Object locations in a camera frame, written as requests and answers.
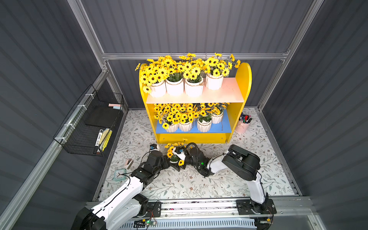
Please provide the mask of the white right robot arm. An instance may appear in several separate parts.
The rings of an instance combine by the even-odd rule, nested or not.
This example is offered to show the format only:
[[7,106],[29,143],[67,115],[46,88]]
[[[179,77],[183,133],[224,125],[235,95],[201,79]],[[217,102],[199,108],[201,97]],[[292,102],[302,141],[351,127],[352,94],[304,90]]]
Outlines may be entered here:
[[184,154],[184,164],[193,166],[203,177],[210,177],[222,170],[231,170],[246,181],[250,191],[250,200],[246,204],[254,214],[277,213],[273,200],[265,192],[261,179],[260,158],[237,145],[230,145],[227,152],[214,158],[208,158],[197,144],[189,143],[179,153]]

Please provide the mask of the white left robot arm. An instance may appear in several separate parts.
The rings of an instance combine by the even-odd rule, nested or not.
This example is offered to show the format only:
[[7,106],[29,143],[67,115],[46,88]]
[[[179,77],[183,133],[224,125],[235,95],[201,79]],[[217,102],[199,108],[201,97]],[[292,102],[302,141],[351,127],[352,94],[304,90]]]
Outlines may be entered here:
[[135,216],[145,215],[148,199],[141,194],[170,160],[153,150],[148,159],[134,170],[128,180],[106,200],[91,209],[83,208],[72,224],[72,230],[117,230]]

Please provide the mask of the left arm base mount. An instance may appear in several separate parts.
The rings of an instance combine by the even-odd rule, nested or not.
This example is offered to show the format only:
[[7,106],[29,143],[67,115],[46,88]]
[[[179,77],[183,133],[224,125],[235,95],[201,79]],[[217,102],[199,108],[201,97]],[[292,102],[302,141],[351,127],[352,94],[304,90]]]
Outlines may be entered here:
[[146,207],[143,209],[143,212],[140,212],[136,218],[157,218],[161,216],[161,210],[162,210],[162,202],[156,201],[156,202],[148,202]]

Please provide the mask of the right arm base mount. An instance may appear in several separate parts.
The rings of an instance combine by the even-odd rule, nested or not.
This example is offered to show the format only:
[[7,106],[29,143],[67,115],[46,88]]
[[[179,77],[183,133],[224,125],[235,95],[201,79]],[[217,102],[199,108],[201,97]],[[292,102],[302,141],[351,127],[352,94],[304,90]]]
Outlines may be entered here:
[[236,200],[236,208],[239,215],[277,214],[273,200],[268,197],[262,204],[258,204],[251,199],[238,199]]

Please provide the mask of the shelf pot five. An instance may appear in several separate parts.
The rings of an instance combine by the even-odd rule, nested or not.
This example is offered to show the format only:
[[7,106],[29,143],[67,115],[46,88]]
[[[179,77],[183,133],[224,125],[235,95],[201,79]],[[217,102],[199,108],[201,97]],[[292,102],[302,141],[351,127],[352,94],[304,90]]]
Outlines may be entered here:
[[187,139],[183,139],[182,142],[176,142],[176,143],[168,143],[165,148],[167,149],[167,157],[170,159],[170,165],[174,169],[176,169],[178,172],[181,170],[186,169],[186,162],[180,160],[176,154],[175,154],[175,148],[176,147],[185,147],[185,154],[186,154],[186,145]]

